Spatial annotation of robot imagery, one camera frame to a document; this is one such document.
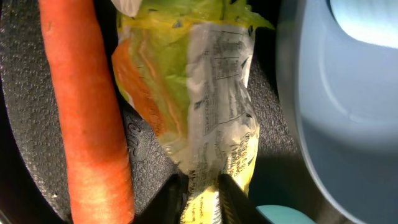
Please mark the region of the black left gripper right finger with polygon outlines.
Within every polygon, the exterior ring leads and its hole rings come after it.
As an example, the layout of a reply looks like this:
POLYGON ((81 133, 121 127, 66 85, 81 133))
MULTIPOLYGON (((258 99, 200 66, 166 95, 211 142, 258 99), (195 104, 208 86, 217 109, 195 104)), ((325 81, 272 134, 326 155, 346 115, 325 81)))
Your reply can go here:
POLYGON ((224 224, 270 224, 230 175, 220 174, 218 186, 224 224))

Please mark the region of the yellow snack wrapper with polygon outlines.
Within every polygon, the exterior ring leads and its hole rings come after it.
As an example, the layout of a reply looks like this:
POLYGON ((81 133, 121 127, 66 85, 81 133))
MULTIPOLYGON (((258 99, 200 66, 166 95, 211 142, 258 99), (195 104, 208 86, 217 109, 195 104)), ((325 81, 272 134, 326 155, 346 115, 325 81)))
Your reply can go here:
POLYGON ((246 1, 145 0, 135 17, 117 10, 116 84, 188 176, 182 223, 222 222, 220 174, 249 190, 260 132, 249 71, 256 29, 270 26, 246 1))

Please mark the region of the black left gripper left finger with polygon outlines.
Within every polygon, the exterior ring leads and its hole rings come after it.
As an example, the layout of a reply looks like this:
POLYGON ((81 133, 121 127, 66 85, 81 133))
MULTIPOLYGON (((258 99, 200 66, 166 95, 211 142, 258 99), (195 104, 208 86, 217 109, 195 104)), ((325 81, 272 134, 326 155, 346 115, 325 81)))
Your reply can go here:
POLYGON ((182 182, 178 174, 173 174, 147 208, 134 217, 134 224, 179 224, 182 210, 182 182))

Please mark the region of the white tissue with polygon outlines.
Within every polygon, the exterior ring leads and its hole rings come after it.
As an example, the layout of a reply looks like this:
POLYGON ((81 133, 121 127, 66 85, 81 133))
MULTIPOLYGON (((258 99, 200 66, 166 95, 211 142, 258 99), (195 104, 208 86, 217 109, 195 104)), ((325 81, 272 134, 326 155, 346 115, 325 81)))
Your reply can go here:
POLYGON ((111 0, 111 2, 122 14, 135 17, 139 11, 142 0, 111 0))

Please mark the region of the orange carrot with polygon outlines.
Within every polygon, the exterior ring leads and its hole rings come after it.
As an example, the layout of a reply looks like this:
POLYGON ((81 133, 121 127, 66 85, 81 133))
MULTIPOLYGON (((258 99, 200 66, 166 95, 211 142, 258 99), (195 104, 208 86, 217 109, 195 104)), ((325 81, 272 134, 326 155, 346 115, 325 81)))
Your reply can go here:
POLYGON ((93 1, 40 0, 75 223, 129 223, 126 138, 93 1))

